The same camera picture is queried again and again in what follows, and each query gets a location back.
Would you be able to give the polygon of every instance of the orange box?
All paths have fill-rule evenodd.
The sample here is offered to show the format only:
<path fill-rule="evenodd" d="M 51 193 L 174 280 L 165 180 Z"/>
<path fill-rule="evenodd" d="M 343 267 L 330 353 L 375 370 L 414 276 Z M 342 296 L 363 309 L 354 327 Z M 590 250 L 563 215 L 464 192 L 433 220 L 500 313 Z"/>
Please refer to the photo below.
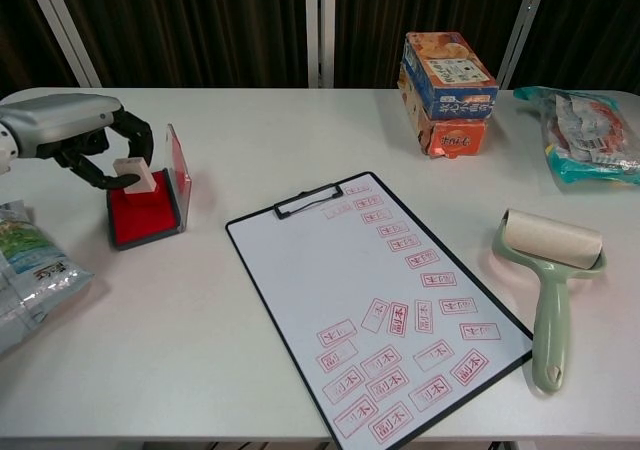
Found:
<path fill-rule="evenodd" d="M 486 120 L 431 120 L 404 65 L 400 66 L 398 88 L 418 136 L 422 153 L 431 157 L 456 158 L 478 153 L 487 130 Z"/>

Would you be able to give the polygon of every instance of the snack bag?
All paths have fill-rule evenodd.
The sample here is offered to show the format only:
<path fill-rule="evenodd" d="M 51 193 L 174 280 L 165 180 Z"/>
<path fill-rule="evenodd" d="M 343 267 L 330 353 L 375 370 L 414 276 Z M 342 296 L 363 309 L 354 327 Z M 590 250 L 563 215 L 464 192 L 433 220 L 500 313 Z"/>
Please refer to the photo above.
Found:
<path fill-rule="evenodd" d="M 565 183 L 598 178 L 640 184 L 640 142 L 615 100 L 545 87 L 513 94 L 540 112 L 549 165 Z"/>
<path fill-rule="evenodd" d="M 21 201 L 0 205 L 0 352 L 91 281 L 33 225 Z"/>

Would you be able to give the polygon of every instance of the lint roller handle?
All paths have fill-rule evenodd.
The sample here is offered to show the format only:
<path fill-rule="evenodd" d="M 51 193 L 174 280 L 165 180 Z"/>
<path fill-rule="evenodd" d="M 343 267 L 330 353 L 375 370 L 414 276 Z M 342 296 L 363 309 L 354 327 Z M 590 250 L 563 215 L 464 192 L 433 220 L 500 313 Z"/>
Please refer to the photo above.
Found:
<path fill-rule="evenodd" d="M 533 381 L 547 393 L 557 392 L 562 386 L 569 318 L 566 281 L 543 279 L 533 327 Z"/>

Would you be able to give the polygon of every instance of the white paper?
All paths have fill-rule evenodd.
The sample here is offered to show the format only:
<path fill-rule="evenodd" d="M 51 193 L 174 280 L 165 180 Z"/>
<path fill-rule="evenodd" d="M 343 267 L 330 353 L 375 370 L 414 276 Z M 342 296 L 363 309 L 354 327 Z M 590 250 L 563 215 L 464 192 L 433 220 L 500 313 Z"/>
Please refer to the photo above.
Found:
<path fill-rule="evenodd" d="M 229 232 L 338 443 L 388 448 L 531 340 L 373 177 L 342 189 L 317 208 L 285 220 L 265 212 Z"/>
<path fill-rule="evenodd" d="M 593 267 L 602 250 L 602 235 L 595 230 L 512 209 L 504 239 L 520 252 L 578 268 Z"/>

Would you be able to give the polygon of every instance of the stacked boxes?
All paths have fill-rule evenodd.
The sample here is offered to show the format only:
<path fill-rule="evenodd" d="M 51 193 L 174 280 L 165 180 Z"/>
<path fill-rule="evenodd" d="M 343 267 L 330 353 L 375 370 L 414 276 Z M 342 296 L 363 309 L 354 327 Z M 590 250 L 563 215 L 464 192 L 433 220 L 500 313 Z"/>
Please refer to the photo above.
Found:
<path fill-rule="evenodd" d="M 398 87 L 425 154 L 478 152 L 498 84 L 459 33 L 408 33 Z"/>

